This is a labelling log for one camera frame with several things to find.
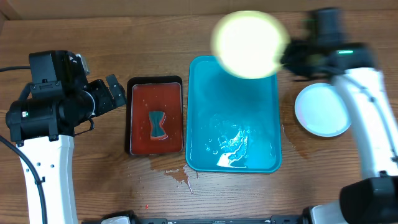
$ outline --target teal plastic tray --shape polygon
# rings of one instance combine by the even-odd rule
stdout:
[[[193,60],[186,158],[199,171],[276,171],[282,163],[277,76],[245,80],[214,56]]]

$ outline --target black cable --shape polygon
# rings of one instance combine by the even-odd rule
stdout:
[[[6,68],[0,68],[0,72],[6,72],[11,70],[18,70],[18,69],[30,69],[30,66],[11,66]]]
[[[94,121],[93,121],[93,119],[92,118],[88,118],[88,121],[90,122],[90,128],[88,130],[86,130],[86,131],[82,131],[80,133],[75,134],[75,136],[78,136],[78,135],[81,135],[83,133],[86,133],[86,132],[94,130]]]
[[[21,91],[18,100],[26,100],[30,94],[30,85],[32,83],[28,83],[25,85],[24,89]]]
[[[42,206],[42,218],[43,218],[43,224],[47,224],[47,208],[45,206],[45,198],[44,198],[44,191],[43,191],[43,186],[42,186],[42,180],[40,180],[39,174],[36,171],[36,168],[33,166],[33,164],[30,162],[30,160],[25,156],[21,150],[19,150],[17,147],[15,147],[11,142],[7,141],[4,137],[0,135],[0,141],[3,142],[8,148],[13,150],[28,166],[30,171],[32,172],[33,178],[35,179],[35,184],[37,186],[37,190],[39,191],[39,198],[40,198],[40,204]]]

